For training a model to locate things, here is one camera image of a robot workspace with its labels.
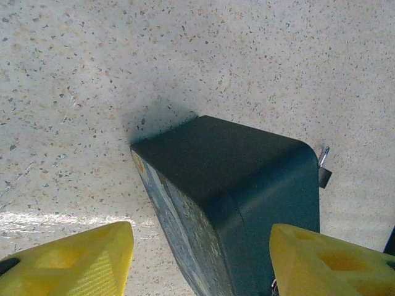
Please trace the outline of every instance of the speckled floor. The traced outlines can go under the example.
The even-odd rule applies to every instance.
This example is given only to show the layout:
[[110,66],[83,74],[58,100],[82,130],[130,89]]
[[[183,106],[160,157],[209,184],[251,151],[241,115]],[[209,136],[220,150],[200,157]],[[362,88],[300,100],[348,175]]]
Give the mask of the speckled floor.
[[322,232],[395,224],[395,2],[0,3],[0,255],[129,220],[125,295],[191,295],[128,140],[193,113],[331,146]]

